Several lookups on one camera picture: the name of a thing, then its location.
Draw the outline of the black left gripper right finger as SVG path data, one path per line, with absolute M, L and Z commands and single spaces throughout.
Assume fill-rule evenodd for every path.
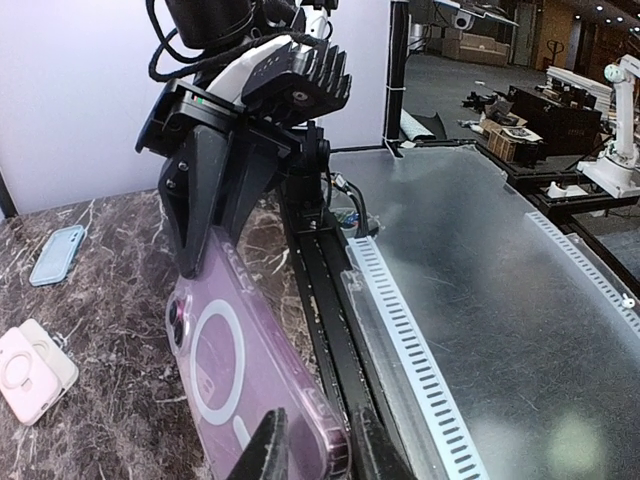
M 415 478 L 371 409 L 364 406 L 356 408 L 351 418 L 351 441 L 357 479 Z

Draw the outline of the pink phone case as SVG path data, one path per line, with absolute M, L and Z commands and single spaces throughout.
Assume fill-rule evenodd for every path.
M 1 337 L 1 394 L 16 418 L 34 425 L 61 391 L 56 374 L 17 327 Z

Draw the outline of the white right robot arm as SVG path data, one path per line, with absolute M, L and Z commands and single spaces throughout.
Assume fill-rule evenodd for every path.
M 346 53 L 331 41 L 333 1 L 171 1 L 174 27 L 151 60 L 163 87 L 136 142 L 164 159 L 158 191 L 182 277 L 201 272 L 213 228 L 237 240 L 262 194 L 281 184 L 324 210 L 330 144 L 317 121 L 347 103 Z

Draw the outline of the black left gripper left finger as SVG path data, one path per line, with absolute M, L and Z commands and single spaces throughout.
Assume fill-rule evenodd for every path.
M 283 407 L 267 411 L 231 470 L 230 479 L 298 479 L 294 433 Z

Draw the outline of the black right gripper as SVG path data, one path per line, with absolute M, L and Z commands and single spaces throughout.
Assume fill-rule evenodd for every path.
M 231 151 L 229 139 L 239 139 Z M 164 85 L 135 151 L 168 157 L 158 192 L 182 277 L 199 275 L 218 198 L 219 226 L 230 238 L 240 237 L 276 175 L 279 149 L 298 155 L 303 139 L 185 81 Z

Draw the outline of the light blue phone case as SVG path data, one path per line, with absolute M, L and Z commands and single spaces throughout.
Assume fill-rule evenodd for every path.
M 34 287 L 58 284 L 62 282 L 84 239 L 85 228 L 82 225 L 54 231 L 46 241 L 29 277 Z

